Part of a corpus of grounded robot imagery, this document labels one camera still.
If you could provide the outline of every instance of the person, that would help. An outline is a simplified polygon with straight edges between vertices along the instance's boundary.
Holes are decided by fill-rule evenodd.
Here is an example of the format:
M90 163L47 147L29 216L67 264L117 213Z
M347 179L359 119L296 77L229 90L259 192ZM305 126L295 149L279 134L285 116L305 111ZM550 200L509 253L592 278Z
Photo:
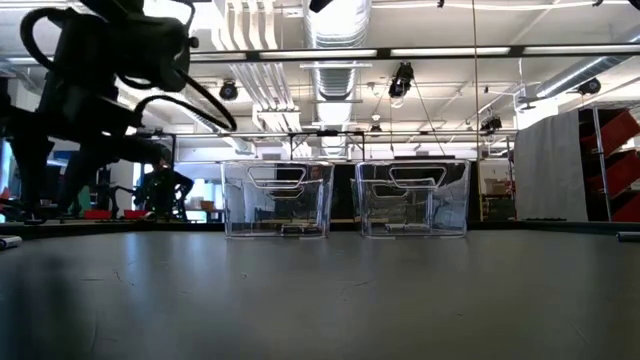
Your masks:
M144 202L145 210L168 217L171 216L174 205L177 205L179 217L185 218L184 200L193 189L193 180L172 170L166 155L152 166L153 171L142 178L142 185L136 192L136 203ZM179 198L176 197L177 192L180 192Z

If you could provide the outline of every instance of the ceiling duct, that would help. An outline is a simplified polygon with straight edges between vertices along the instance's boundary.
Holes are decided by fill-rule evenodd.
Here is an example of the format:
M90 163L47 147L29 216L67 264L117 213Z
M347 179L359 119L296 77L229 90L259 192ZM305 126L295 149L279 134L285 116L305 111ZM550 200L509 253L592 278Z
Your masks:
M319 13L309 9L310 0L304 0L304 24L307 46L313 49L362 47L367 35L371 0L334 1ZM355 97L357 69L314 69L313 83L316 98L320 101L353 100ZM328 126L340 126L349 121L353 104L345 102L317 105L319 120ZM323 139L323 145L331 142L328 155L340 155L344 149L336 146L336 139Z
M638 43L640 42L640 26L634 27L626 34L617 37L614 43ZM521 99L520 102L531 102L544 98L552 98L565 91L576 88L602 74L603 72L620 65L621 63L631 59L632 56L600 56L597 58L586 58L570 66L566 70L555 75L551 79L538 85L536 94L533 99Z

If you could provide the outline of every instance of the clear plastic bin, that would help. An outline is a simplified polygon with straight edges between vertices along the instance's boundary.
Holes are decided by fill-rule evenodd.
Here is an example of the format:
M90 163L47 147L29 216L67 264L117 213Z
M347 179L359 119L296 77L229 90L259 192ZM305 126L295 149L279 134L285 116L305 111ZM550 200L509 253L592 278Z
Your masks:
M229 237L329 234L333 164L230 161L222 164Z
M362 234L464 236L470 163L369 161L356 166Z

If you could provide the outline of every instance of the ceiling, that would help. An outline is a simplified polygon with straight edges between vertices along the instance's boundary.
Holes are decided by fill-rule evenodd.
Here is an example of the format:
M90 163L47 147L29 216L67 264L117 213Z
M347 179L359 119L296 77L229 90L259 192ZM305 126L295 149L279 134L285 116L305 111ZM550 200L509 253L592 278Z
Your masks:
M422 3L436 3L423 0ZM515 1L515 0L477 0L477 6L500 6L501 10L476 10L476 41L478 45L512 44L562 44L562 43L602 43L615 42L616 37L638 25L638 12L629 4L619 1L605 1L600 7L580 6L552 10L516 11L515 7L527 5L548 5L584 3L585 1ZM418 46L472 46L474 44L474 12L451 4L469 5L471 1L447 0L444 8L435 7L402 9L379 8L381 5L415 5L417 1L374 0L370 24L367 33L367 47L418 47ZM299 9L300 1L276 1L275 30L276 39L281 48L294 49L305 47L305 31L301 17L289 17L286 14ZM19 41L18 23L24 11L0 11L0 55L24 54ZM206 19L199 23L206 24ZM58 36L57 29L50 24L39 24L36 39L45 52L52 52ZM211 32L199 29L195 33L200 39L199 50L215 50L211 42ZM430 60L412 61L415 81L419 84L420 101L415 89L409 92L401 108L392 108L387 89L390 76L398 63L395 61L372 61L372 67L360 70L356 99L362 103L354 104L349 129L368 128L371 116L380 116L383 130L429 130L427 117L433 125L441 129L458 129L465 120L475 124L477 109L507 92L520 83L531 85L544 81L580 61L580 58L525 58L522 60L522 76L519 73L518 59L482 59L473 60ZM284 71L294 97L300 108L303 126L312 125L315 115L314 91L310 73L300 69L299 63L285 63ZM598 101L637 100L640 94L638 84L633 82L640 77L640 63L637 58L598 76L603 84ZM37 78L38 70L32 70ZM207 85L214 94L219 91L222 79L232 78L227 65L193 65L190 74ZM371 89L368 83L374 83ZM618 88L629 83L627 87ZM237 101L226 103L229 110L242 122L240 127L250 131L253 103L241 89ZM561 97L561 109L570 108L584 101L576 100L576 95ZM186 112L170 104L153 105L156 118L154 124L163 126L190 125L194 123ZM494 113L502 117L503 126L514 126L513 105L495 108ZM224 143L200 142L198 146L225 146Z

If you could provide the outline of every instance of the gray table surface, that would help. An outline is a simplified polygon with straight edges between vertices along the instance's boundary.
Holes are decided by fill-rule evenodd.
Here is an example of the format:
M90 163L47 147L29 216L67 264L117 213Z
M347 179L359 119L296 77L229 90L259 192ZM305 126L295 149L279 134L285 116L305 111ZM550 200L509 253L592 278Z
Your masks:
M45 239L0 253L0 359L640 359L640 245Z

